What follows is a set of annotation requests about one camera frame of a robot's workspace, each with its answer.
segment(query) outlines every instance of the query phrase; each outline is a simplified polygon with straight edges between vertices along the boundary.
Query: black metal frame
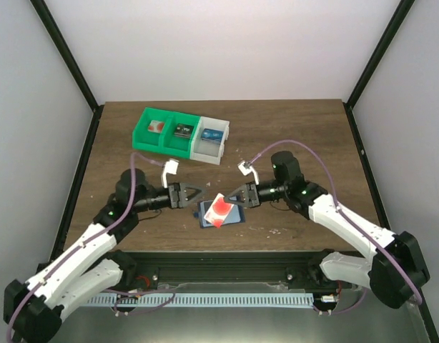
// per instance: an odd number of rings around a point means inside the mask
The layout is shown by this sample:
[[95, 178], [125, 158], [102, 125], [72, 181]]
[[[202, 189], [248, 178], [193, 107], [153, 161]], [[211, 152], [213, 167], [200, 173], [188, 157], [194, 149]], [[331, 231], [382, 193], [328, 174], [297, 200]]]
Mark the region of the black metal frame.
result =
[[[61, 54], [62, 58], [64, 59], [67, 67], [69, 68], [72, 76], [74, 77], [76, 83], [78, 84], [78, 87], [82, 91], [84, 98], [88, 102], [89, 106], [91, 107], [92, 111], [94, 112], [94, 115], [91, 120], [91, 124], [89, 127], [89, 131], [87, 134], [87, 138], [84, 144], [84, 148], [82, 151], [82, 155], [79, 160], [79, 164], [77, 167], [77, 171], [75, 173], [74, 181], [71, 186], [71, 190], [69, 193], [69, 197], [67, 199], [66, 207], [64, 210], [64, 214], [62, 216], [61, 224], [58, 230], [58, 234], [56, 237], [56, 241], [54, 244], [53, 251], [51, 253], [51, 260], [56, 259], [63, 251], [64, 249], [64, 243], [66, 239], [67, 232], [69, 231], [69, 227], [71, 224], [71, 218], [74, 213], [74, 209], [77, 203], [77, 198], [79, 194], [79, 190], [82, 185], [84, 173], [86, 171], [86, 166], [89, 160], [89, 155], [91, 153], [92, 144], [94, 143], [94, 138], [96, 136], [97, 128], [99, 127], [99, 121], [100, 117], [102, 115], [103, 105], [99, 106], [96, 99], [94, 98], [94, 95], [89, 88], [86, 79], [84, 78], [80, 68], [78, 67], [78, 64], [76, 63], [73, 55], [70, 52], [69, 47], [67, 46], [59, 27], [57, 26], [53, 16], [51, 15], [48, 6], [46, 5], [44, 0], [30, 0], [32, 5], [34, 6], [37, 14], [39, 15], [41, 21], [46, 27], [46, 30], [49, 32], [49, 35], [51, 36], [53, 42], [55, 43], [57, 49], [59, 50], [59, 53]], [[398, 32], [398, 29], [400, 28], [400, 25], [403, 23], [405, 17], [407, 16], [407, 13], [411, 9], [413, 3], [415, 0], [401, 0], [399, 3], [397, 9], [395, 10], [395, 13], [393, 14], [393, 17], [391, 18], [389, 24], [387, 25], [380, 41], [378, 42], [378, 45], [375, 47], [375, 50], [370, 57], [370, 60], [368, 64], [366, 65], [363, 73], [361, 74], [355, 88], [353, 89], [353, 92], [350, 95], [350, 98], [348, 99], [347, 103], [344, 103], [345, 112], [347, 114], [348, 122], [350, 124], [350, 128], [352, 131], [353, 139], [355, 140], [356, 148], [358, 151], [358, 154], [360, 156], [360, 160], [362, 163], [362, 168], [365, 173], [365, 177], [368, 182], [368, 186], [370, 189], [371, 196], [373, 198], [373, 202], [375, 205], [375, 210], [378, 215], [378, 219], [380, 221], [380, 224], [384, 227], [389, 228], [389, 222], [388, 218], [385, 213], [385, 208], [383, 206], [383, 203], [380, 198], [380, 194], [378, 192], [377, 184], [375, 183], [374, 176], [372, 173], [372, 170], [370, 168], [370, 164], [367, 158], [367, 154], [365, 153], [364, 146], [362, 145], [361, 136], [359, 131], [357, 130], [357, 126], [355, 123], [355, 118], [353, 116], [353, 108], [357, 104], [358, 99], [360, 98], [361, 94], [363, 93], [365, 87], [367, 86], [370, 78], [372, 77], [374, 71], [376, 70], [378, 64], [380, 63], [380, 60], [382, 59], [383, 55], [385, 54], [387, 48], [391, 44], [391, 41], [393, 40], [394, 36]], [[282, 264], [276, 263], [275, 265], [278, 265], [278, 268], [282, 268], [283, 265], [295, 265], [297, 263], [306, 263], [307, 259], [314, 256], [314, 253], [311, 252], [295, 252], [295, 253], [274, 253], [274, 252], [265, 252], [265, 253], [254, 253], [254, 252], [240, 252], [240, 253], [202, 253], [202, 258], [200, 258], [200, 254], [196, 253], [133, 253], [133, 257], [137, 260], [144, 260], [145, 264], [164, 264], [168, 270], [171, 271], [172, 276], [177, 275], [177, 268], [181, 267], [180, 263], [180, 257], [183, 257], [183, 269], [184, 273], [186, 273], [186, 268], [189, 267], [189, 261], [190, 263], [196, 261], [203, 261], [202, 265], [209, 264], [208, 260], [211, 261], [219, 261], [220, 260], [220, 266], [221, 264], [227, 264], [229, 266], [235, 265], [240, 268], [240, 271], [236, 275], [242, 275], [243, 278], [259, 281], [262, 279], [258, 275], [251, 275], [247, 274], [247, 265], [255, 265], [256, 262], [259, 262], [263, 259], [271, 259], [272, 261], [276, 262], [279, 261]], [[272, 267], [272, 264], [268, 264], [267, 267], [264, 269], [261, 269], [261, 276], [266, 274], [272, 275], [271, 278], [280, 278], [277, 277], [277, 275], [281, 275], [281, 270], [278, 271], [278, 274], [275, 274], [276, 269]], [[199, 277], [202, 278], [202, 275], [199, 275], [199, 273], [202, 273], [204, 270], [203, 268], [199, 268], [198, 271], [196, 271], [194, 274], [192, 274], [193, 280], [198, 279]], [[426, 325], [426, 329], [428, 331], [430, 340], [432, 343], [439, 342], [439, 337], [436, 332], [434, 323], [432, 321], [429, 309], [427, 304], [424, 302], [423, 305], [420, 306], [420, 313], [423, 317], [423, 320]]]

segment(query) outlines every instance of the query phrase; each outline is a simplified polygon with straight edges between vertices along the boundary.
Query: wooden table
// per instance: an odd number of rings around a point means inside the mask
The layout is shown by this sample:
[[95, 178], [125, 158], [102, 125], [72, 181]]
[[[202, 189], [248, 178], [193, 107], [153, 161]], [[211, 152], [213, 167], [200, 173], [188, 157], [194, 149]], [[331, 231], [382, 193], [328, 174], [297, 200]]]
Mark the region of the wooden table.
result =
[[[230, 121], [230, 135], [221, 165], [181, 160], [178, 175], [169, 180], [207, 186], [205, 199], [228, 194], [251, 181], [237, 169], [242, 159], [280, 139], [296, 139], [314, 149], [325, 161], [340, 201], [377, 223], [370, 192], [340, 100], [279, 101], [161, 101], [113, 102], [104, 108], [84, 181], [67, 237], [67, 246], [79, 238], [92, 218], [114, 192], [121, 173], [129, 168], [132, 130], [145, 107], [181, 111]], [[261, 180], [273, 177], [272, 152], [288, 149], [299, 159], [306, 179], [329, 189], [318, 162], [298, 146], [281, 145], [255, 163]], [[165, 155], [143, 152], [165, 161]], [[160, 185], [161, 168], [138, 161], [147, 178]], [[268, 203], [246, 209], [243, 224], [220, 229], [200, 229], [188, 209], [166, 209], [156, 219], [141, 222], [118, 246], [124, 251], [275, 251], [352, 249], [341, 238], [293, 212], [273, 209]], [[143, 213], [142, 217], [153, 215]]]

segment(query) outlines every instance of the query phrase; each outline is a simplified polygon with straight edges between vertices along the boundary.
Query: red and white card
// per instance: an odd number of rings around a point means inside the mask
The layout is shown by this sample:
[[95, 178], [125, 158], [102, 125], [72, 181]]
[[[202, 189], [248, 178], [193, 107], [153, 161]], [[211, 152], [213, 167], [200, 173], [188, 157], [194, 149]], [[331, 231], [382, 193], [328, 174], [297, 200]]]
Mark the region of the red and white card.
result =
[[148, 131], [160, 134], [164, 128], [164, 122], [159, 120], [151, 120], [148, 125]]
[[225, 202], [225, 197], [218, 193], [212, 202], [212, 206], [204, 215], [204, 219], [219, 228], [225, 221], [227, 215], [232, 211], [234, 205]]

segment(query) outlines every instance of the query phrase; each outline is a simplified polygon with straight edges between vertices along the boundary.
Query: black wire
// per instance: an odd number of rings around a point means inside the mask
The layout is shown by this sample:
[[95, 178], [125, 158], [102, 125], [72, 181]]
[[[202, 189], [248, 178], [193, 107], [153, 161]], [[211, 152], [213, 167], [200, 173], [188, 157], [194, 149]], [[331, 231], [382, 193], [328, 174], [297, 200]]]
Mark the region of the black wire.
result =
[[141, 219], [139, 219], [139, 222], [143, 222], [144, 220], [149, 220], [149, 219], [154, 219], [154, 218], [159, 217], [161, 215], [161, 213], [162, 213], [162, 210], [161, 209], [157, 209], [157, 210], [155, 210], [153, 212], [156, 213], [154, 216], [147, 217], [147, 218], [141, 218]]
[[270, 206], [273, 207], [274, 209], [277, 209], [278, 211], [291, 211], [290, 209], [279, 209], [278, 207], [276, 207], [275, 205], [272, 205], [273, 203], [279, 203], [279, 201], [276, 202], [270, 202]]

